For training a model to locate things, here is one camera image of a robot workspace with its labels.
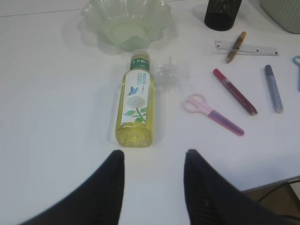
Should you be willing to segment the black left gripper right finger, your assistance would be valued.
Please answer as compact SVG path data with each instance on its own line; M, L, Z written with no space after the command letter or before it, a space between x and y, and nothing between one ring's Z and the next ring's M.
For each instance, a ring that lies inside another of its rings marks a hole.
M192 225L288 225L224 179L197 150L184 163L184 194Z

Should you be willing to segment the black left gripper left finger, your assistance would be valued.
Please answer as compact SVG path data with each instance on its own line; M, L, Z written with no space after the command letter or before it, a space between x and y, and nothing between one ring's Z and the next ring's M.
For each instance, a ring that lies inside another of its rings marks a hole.
M26 225L117 225L124 194L124 153L114 150L76 190Z

